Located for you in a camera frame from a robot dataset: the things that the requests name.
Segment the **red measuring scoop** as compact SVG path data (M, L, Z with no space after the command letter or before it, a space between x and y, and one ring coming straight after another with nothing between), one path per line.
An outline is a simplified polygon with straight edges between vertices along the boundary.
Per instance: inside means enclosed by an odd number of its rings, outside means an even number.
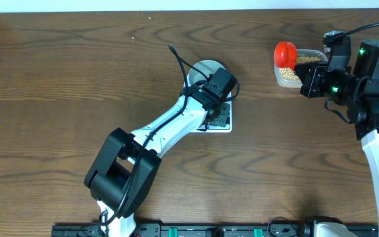
M274 64L277 68L294 70L297 60L297 48L288 41L281 41L274 50Z

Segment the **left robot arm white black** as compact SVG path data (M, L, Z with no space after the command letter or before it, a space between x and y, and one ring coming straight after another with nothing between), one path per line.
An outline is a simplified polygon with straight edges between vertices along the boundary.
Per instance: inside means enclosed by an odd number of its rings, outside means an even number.
M185 135L213 122L225 126L239 89L236 77L218 68L206 80L186 84L177 102L152 123L132 131L112 131L91 165L84 184L101 209L102 236L130 236L134 213L147 197L163 155Z

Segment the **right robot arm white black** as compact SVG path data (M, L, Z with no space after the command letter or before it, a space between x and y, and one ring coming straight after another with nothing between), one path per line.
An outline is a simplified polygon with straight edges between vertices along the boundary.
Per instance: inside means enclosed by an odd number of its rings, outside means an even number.
M295 67L301 79L301 94L324 97L327 103L346 106L342 121L354 124L356 137L366 155L378 211L379 234L379 40L361 43L357 62L351 70L350 43L336 45L328 62L307 63Z

